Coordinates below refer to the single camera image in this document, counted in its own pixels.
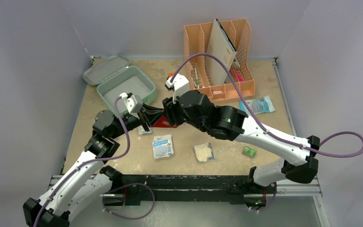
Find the red first aid pouch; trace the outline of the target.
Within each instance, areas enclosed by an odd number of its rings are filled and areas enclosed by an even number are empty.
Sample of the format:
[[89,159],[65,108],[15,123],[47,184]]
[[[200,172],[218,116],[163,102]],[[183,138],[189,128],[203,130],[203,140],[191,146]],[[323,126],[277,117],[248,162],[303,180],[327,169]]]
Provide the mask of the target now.
[[157,116],[150,120],[149,125],[151,128],[178,128],[179,124],[170,124],[165,116]]

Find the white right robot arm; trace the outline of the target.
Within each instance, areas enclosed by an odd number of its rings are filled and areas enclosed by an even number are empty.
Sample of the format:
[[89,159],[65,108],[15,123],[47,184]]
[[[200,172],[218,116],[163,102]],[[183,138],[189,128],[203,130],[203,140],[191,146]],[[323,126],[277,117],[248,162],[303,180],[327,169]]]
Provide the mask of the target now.
[[307,138],[270,127],[262,129],[244,111],[228,105],[215,106],[196,90],[188,91],[175,101],[165,98],[162,104],[171,126],[186,123],[216,139],[251,144],[279,156],[277,161],[250,169],[246,185],[251,192],[259,192],[284,179],[308,184],[318,173],[319,162],[308,150],[312,144]]

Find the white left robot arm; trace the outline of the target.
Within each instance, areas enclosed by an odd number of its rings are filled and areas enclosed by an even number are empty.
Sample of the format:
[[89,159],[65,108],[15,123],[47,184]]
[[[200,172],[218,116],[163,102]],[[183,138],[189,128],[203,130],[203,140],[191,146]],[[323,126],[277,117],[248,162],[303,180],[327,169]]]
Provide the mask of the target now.
[[153,126],[164,115],[162,108],[142,105],[137,115],[100,111],[93,124],[93,134],[84,151],[63,177],[39,199],[29,198],[23,205],[30,227],[68,227],[74,217],[103,193],[122,192],[123,196],[139,186],[126,182],[124,175],[108,166],[109,160],[125,156],[130,150],[129,131]]

